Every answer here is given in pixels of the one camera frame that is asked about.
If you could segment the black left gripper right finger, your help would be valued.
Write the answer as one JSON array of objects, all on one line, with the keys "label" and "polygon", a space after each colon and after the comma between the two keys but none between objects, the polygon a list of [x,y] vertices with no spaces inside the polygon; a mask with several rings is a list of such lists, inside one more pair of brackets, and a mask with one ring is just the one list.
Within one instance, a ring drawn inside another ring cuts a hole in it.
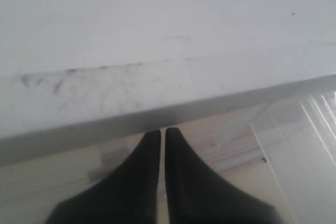
[{"label": "black left gripper right finger", "polygon": [[208,167],[176,127],[165,132],[165,186],[170,223],[282,223],[274,206]]}]

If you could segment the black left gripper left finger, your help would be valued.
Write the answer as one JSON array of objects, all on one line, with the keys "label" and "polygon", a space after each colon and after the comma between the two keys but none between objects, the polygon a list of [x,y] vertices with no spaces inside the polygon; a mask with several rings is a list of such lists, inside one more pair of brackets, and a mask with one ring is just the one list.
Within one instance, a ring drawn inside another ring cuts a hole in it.
[{"label": "black left gripper left finger", "polygon": [[112,173],[59,203],[46,223],[156,223],[161,132],[147,132]]}]

